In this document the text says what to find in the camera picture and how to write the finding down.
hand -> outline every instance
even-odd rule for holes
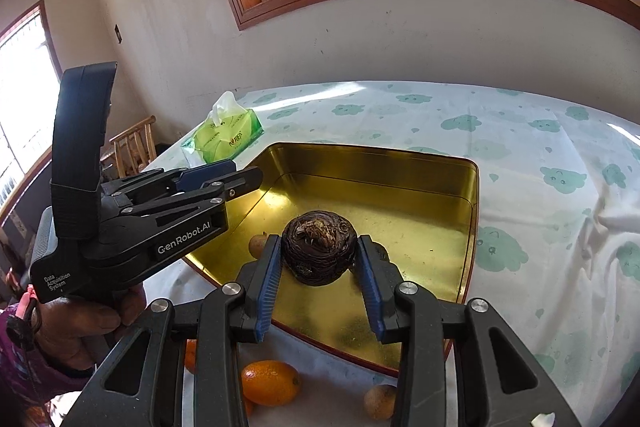
[[[130,288],[116,305],[117,311],[95,302],[60,298],[38,305],[42,326],[35,335],[41,351],[71,369],[94,367],[82,337],[115,331],[119,339],[146,307],[142,284]]]

blue gripper pad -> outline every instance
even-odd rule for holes
[[[204,182],[214,178],[220,178],[226,174],[236,172],[236,163],[233,160],[220,160],[219,162],[202,165],[189,169],[182,173],[175,188],[180,192],[190,192],[201,188]]]
[[[259,289],[256,302],[256,323],[255,336],[258,342],[261,342],[271,326],[271,315],[273,307],[276,304],[276,295],[278,294],[278,285],[280,284],[280,276],[282,274],[282,262],[280,260],[280,236],[270,235],[267,244],[262,251],[263,256],[271,253],[266,267],[263,264],[263,258],[260,258],[258,267],[255,271],[254,278],[260,277],[261,268],[264,269],[262,277],[262,285]]]
[[[385,332],[385,324],[383,322],[383,302],[380,295],[380,288],[373,275],[371,261],[367,254],[363,239],[372,245],[369,236],[360,236],[356,245],[355,256],[355,274],[358,284],[362,291],[362,299],[367,310],[367,318],[369,319],[369,328],[376,334],[376,338],[382,341]]]

green tissue pack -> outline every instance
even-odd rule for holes
[[[260,134],[262,126],[254,110],[239,105],[227,91],[181,147],[189,165],[196,167],[235,158]]]

brown root vegetable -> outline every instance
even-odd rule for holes
[[[364,396],[364,409],[373,420],[388,420],[394,415],[397,389],[392,385],[376,385]]]
[[[254,259],[260,259],[268,237],[268,235],[263,233],[262,235],[254,235],[254,237],[249,240],[249,253],[251,254],[251,257]]]
[[[334,212],[313,210],[289,221],[282,234],[282,259],[300,282],[332,283],[353,264],[356,231]]]

gold metal tray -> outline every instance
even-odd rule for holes
[[[463,302],[478,229],[478,166],[464,158],[351,145],[276,143],[253,162],[259,190],[227,203],[229,231],[188,256],[220,285],[252,261],[249,239],[281,234],[310,210],[337,212],[358,235],[384,245],[406,280],[436,297]],[[350,271],[322,287],[282,271],[274,324],[335,355],[395,375],[399,344],[383,346],[369,330]]]

